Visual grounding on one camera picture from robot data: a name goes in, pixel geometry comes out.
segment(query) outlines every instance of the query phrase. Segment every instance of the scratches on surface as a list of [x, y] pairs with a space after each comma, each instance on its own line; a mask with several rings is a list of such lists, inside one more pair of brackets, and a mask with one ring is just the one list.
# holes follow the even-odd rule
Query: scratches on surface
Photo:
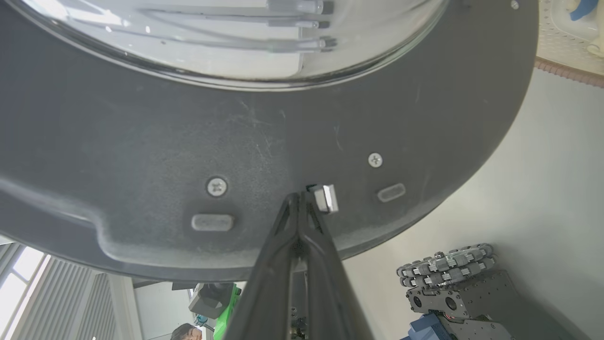
[[272, 125], [257, 118], [256, 108], [253, 100], [251, 105], [246, 104], [241, 98], [237, 98], [237, 102], [246, 110], [247, 114], [232, 114], [228, 119], [229, 122], [251, 126], [254, 129], [256, 129], [258, 125]]
[[258, 155], [260, 155], [260, 160], [262, 161], [262, 163], [268, 164], [268, 161], [267, 161], [266, 157], [264, 156], [264, 154], [260, 150], [260, 145], [259, 144], [256, 144], [256, 150], [258, 150]]
[[265, 139], [265, 143], [266, 143], [266, 152], [268, 152], [268, 156], [270, 158], [272, 158], [272, 152], [271, 152], [271, 142], [269, 142], [269, 139], [267, 138], [266, 134], [264, 133], [264, 131], [262, 129], [260, 129], [260, 132], [262, 133], [262, 137], [264, 137]]
[[333, 127], [333, 131], [336, 132], [336, 144], [338, 145], [338, 149], [344, 151], [344, 148], [342, 148], [342, 145], [339, 143], [339, 123]]

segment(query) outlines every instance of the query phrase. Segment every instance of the transparent dome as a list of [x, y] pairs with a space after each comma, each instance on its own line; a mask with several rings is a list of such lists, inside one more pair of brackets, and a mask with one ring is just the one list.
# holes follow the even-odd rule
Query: transparent dome
[[403, 55], [448, 0], [11, 0], [80, 47], [220, 87], [349, 79]]

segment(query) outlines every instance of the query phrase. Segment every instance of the screw head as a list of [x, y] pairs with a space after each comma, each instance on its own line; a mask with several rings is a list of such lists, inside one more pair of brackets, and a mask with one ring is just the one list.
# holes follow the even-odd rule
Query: screw head
[[206, 189], [211, 196], [220, 197], [227, 192], [227, 183], [220, 177], [214, 177], [208, 181]]
[[369, 165], [371, 165], [371, 167], [373, 168], [379, 168], [384, 162], [384, 160], [382, 159], [382, 155], [378, 154], [377, 152], [370, 154], [367, 161], [369, 162]]

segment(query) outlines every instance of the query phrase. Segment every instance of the window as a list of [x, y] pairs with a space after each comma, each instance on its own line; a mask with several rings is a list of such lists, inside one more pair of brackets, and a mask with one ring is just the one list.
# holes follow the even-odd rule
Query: window
[[18, 256], [12, 267], [4, 271], [6, 280], [0, 281], [0, 340], [9, 340], [17, 323], [25, 310], [25, 306], [40, 281], [42, 272], [50, 260], [50, 256], [36, 249], [26, 247]]
[[36, 271], [38, 264], [40, 264], [40, 260], [43, 256], [44, 254], [42, 252], [27, 247], [21, 253], [17, 263], [14, 264], [13, 269], [15, 272], [21, 274], [24, 279], [29, 281], [34, 275], [34, 272]]
[[4, 333], [4, 330], [8, 326], [25, 288], [27, 288], [25, 282], [21, 281], [15, 274], [8, 274], [6, 281], [4, 281], [4, 284], [0, 288], [0, 301], [2, 301], [2, 308], [0, 308], [0, 332]]

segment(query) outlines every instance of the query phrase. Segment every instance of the blue component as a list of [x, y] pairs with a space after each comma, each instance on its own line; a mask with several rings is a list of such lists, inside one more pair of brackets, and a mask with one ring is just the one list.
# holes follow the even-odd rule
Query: blue component
[[598, 6], [598, 0], [581, 0], [579, 6], [574, 11], [570, 12], [570, 19], [577, 21], [588, 15]]
[[411, 323], [409, 336], [401, 340], [452, 340], [439, 318], [434, 314], [424, 314]]
[[198, 326], [203, 326], [206, 322], [208, 322], [208, 318], [206, 316], [197, 314], [197, 317], [195, 317], [195, 324]]

